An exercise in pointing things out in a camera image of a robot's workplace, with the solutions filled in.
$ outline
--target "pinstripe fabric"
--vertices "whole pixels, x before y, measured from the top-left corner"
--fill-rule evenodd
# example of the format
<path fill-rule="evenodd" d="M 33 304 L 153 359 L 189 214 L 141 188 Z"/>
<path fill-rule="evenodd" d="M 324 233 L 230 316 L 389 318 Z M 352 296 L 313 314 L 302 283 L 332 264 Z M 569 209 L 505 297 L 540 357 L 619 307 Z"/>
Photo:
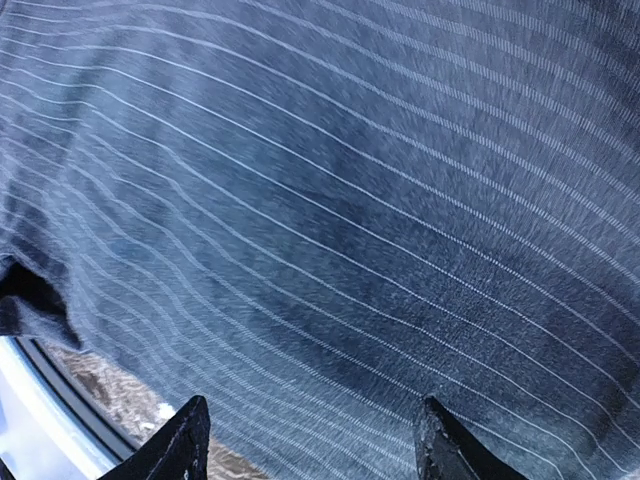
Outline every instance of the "pinstripe fabric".
<path fill-rule="evenodd" d="M 415 478 L 426 394 L 530 478 L 621 478 L 639 29 L 622 2 L 10 0 L 2 268 L 67 316 L 3 315 L 206 395 L 273 478 Z"/>

